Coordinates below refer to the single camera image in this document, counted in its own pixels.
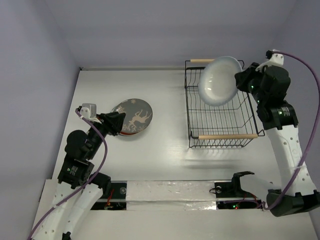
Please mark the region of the red and teal plate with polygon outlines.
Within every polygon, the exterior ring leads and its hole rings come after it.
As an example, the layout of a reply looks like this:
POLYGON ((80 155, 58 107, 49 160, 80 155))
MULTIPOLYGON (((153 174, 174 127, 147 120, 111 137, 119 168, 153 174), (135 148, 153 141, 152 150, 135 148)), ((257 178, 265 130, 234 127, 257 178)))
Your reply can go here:
POLYGON ((125 129, 125 130, 122 130, 119 134, 121 135, 121 136, 133 136, 133 135, 135 135, 135 134, 138 134, 140 132, 140 130, 138 130, 138 129, 134 129, 134 130, 132 130, 132 129, 125 129))

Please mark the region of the dark green marbled plate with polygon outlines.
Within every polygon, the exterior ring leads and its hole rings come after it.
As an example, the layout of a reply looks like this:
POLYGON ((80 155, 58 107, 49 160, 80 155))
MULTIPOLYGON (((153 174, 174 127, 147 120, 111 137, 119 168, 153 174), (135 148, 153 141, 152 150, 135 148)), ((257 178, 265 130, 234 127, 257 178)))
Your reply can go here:
POLYGON ((130 98, 116 105, 112 112, 125 113, 122 130, 146 129, 153 118, 153 110, 148 102, 138 98, 130 98))

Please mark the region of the pale blue-grey plate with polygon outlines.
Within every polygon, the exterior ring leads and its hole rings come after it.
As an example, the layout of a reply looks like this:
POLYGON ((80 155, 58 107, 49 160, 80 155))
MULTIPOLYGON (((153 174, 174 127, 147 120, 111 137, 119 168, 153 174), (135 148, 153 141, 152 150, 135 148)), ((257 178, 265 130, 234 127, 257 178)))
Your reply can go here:
POLYGON ((240 72, 242 66, 234 57, 221 56, 210 62, 199 79, 200 99, 212 107, 227 104, 238 92, 235 74, 240 72))

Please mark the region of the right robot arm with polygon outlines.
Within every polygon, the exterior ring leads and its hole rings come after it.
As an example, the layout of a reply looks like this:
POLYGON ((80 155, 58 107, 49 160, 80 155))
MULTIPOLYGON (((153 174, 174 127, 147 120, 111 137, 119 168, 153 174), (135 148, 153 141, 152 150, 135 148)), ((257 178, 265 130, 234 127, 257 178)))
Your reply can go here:
POLYGON ((291 79, 283 67, 252 63, 235 74, 238 90, 252 95, 257 115, 268 136, 279 169, 281 185, 258 178, 251 171, 233 175, 230 190, 235 196, 253 194, 261 208, 275 217, 309 212, 320 206, 320 193, 307 169, 306 150, 299 141, 298 118, 286 100, 291 79))

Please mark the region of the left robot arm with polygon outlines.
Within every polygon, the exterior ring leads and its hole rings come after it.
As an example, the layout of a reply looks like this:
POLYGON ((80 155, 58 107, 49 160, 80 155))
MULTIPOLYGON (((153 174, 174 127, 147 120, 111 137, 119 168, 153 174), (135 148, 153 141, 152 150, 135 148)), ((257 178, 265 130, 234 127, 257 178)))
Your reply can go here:
POLYGON ((67 136, 51 207, 31 230, 30 240, 71 240, 96 201, 112 193, 111 178, 100 172, 107 157, 96 171, 91 161, 101 145, 107 154, 105 138, 121 132, 126 115, 117 111, 96 114, 90 108, 82 105, 75 110, 90 129, 74 130, 67 136))

